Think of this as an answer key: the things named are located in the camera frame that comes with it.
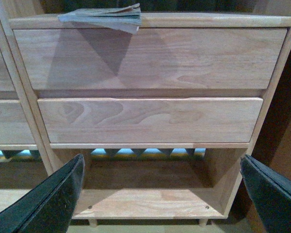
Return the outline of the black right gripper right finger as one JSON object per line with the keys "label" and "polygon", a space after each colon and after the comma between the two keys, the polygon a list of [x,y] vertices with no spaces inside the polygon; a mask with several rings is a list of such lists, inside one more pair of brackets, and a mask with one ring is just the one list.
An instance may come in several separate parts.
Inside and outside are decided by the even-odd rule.
{"label": "black right gripper right finger", "polygon": [[240,162],[247,193],[268,233],[291,233],[291,181],[250,155]]}

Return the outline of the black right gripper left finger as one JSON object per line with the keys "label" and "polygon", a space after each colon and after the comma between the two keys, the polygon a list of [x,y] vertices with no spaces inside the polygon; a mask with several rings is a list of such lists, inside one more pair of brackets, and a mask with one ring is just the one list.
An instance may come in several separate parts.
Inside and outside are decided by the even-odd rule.
{"label": "black right gripper left finger", "polygon": [[38,186],[0,212],[0,233],[65,233],[84,178],[84,156],[76,155]]}

